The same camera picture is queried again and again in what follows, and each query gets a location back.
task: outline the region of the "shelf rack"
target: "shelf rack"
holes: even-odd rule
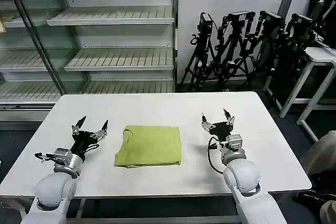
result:
[[[24,28],[25,24],[17,11],[2,13],[5,19],[6,28]],[[47,24],[48,12],[47,10],[38,10],[31,13],[31,18],[35,26],[43,26]]]
[[[173,70],[173,49],[81,49],[64,69],[66,71]]]
[[[78,82],[65,82],[70,90]],[[8,81],[0,85],[0,102],[57,102],[60,94],[52,81]]]
[[[73,7],[47,20],[49,26],[172,24],[171,6]]]
[[[70,49],[48,50],[55,69],[62,68],[69,60]],[[36,49],[0,50],[0,72],[47,72]]]
[[[84,94],[172,93],[173,81],[91,81]]]

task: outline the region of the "table leg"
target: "table leg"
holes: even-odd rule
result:
[[[26,208],[22,204],[20,204],[15,198],[1,198],[0,200],[10,207],[13,207],[15,210],[18,210],[22,219],[27,215]]]
[[[319,102],[319,100],[321,99],[321,97],[323,96],[327,88],[329,87],[330,83],[334,79],[335,69],[336,69],[336,66],[333,66],[331,68],[327,77],[322,82],[321,86],[316,91],[315,95],[310,100],[310,102],[308,103],[306,109],[303,111],[300,118],[297,120],[296,124],[301,125],[302,121],[304,121],[309,116],[310,112],[314,109],[315,105]]]
[[[85,199],[82,199],[80,201],[80,204],[79,204],[79,207],[78,207],[78,210],[77,210],[76,219],[82,218],[82,214],[83,214],[83,211],[84,211],[84,205],[85,205]]]
[[[280,111],[280,118],[284,118],[289,110],[289,108],[292,106],[292,104],[294,103],[294,100],[296,98],[296,96],[298,95],[298,93],[300,92],[303,84],[306,82],[306,79],[308,78],[311,70],[313,69],[315,63],[312,61],[309,61],[306,65],[306,67],[304,68],[299,80],[297,81],[297,83],[295,84],[295,87],[293,88],[290,96],[288,97],[285,105],[282,107],[281,111]]]

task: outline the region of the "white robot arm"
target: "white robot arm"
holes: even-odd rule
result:
[[[36,189],[35,199],[29,214],[21,224],[66,224],[67,212],[74,198],[77,178],[85,153],[99,147],[98,142],[107,136],[107,124],[97,132],[80,131],[86,117],[72,126],[72,138],[75,143],[70,150],[57,148],[52,154],[36,153],[43,161],[55,162],[54,173],[43,178]]]
[[[211,164],[209,150],[220,149],[222,163],[226,166],[223,171],[224,180],[233,194],[242,224],[287,224],[274,198],[261,187],[258,167],[246,160],[245,151],[242,149],[242,137],[230,134],[234,117],[225,110],[224,113],[227,122],[215,124],[207,122],[202,115],[202,127],[218,137],[212,137],[209,141],[209,162]],[[212,139],[219,143],[211,144]]]

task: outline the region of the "glass door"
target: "glass door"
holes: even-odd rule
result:
[[[84,77],[64,72],[78,52],[67,27],[46,20],[64,0],[0,0],[0,102],[53,105],[61,95],[78,93]]]

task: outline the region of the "cable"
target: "cable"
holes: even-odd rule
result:
[[[326,45],[326,44],[323,42],[323,38],[320,37],[320,35],[316,34],[316,36],[315,36],[315,40],[318,41],[318,42],[320,42],[322,47],[330,48],[331,50],[336,51],[335,48],[332,48],[332,47],[329,47],[328,45]]]
[[[208,16],[210,17],[210,19],[212,20],[212,22],[214,23],[214,25],[215,25],[215,27],[216,27],[216,30],[217,30],[217,32],[218,32],[218,27],[217,27],[217,25],[216,25],[216,22],[214,22],[214,20],[211,18],[211,16],[210,16],[210,14],[208,14]]]
[[[216,139],[216,138],[214,138],[214,137],[211,137],[210,140],[209,140],[209,143],[208,143],[208,160],[209,160],[209,164],[210,164],[210,166],[211,166],[211,168],[212,168],[213,170],[215,170],[216,172],[218,172],[218,173],[220,173],[220,174],[223,174],[223,172],[217,170],[217,169],[215,168],[215,166],[214,166],[214,165],[212,164],[212,162],[211,162],[211,158],[210,158],[210,145],[211,145],[211,141],[212,141],[212,139],[215,139],[215,140],[219,141],[218,139]]]

